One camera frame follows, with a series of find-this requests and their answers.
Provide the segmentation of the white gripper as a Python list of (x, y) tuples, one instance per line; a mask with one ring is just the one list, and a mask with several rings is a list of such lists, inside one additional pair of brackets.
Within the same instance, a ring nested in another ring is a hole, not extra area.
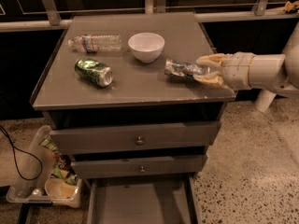
[(203, 76), (194, 75), (193, 78), (205, 85), (225, 87), (226, 84), (235, 91), (250, 90), (249, 68), (255, 55), (250, 52), (237, 52), (235, 54), (215, 53), (199, 57), (197, 64), (207, 65), (215, 69), (222, 69)]

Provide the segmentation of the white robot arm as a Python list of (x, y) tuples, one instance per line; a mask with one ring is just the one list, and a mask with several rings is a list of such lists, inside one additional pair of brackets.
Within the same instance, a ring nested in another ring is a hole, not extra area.
[(299, 23), (281, 54), (220, 53), (199, 57), (196, 63), (213, 68), (193, 75), (198, 82), (233, 91), (261, 89), (254, 105), (265, 112), (276, 95), (299, 96)]

